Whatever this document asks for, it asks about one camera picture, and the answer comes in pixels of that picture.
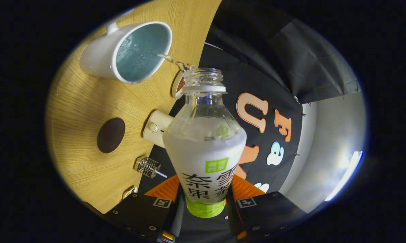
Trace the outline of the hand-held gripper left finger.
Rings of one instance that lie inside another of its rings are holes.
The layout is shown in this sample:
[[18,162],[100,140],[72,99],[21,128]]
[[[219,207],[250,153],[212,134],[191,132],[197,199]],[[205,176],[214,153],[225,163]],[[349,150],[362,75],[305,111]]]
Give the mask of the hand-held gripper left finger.
[[177,175],[145,194],[132,193],[104,218],[141,239],[175,243],[180,235],[186,201]]

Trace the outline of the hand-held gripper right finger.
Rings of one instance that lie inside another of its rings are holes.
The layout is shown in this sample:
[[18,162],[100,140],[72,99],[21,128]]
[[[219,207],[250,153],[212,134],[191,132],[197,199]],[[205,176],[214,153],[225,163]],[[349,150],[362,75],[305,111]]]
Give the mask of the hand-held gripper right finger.
[[259,242],[278,236],[308,217],[282,193],[264,193],[237,175],[227,192],[226,210],[237,242]]

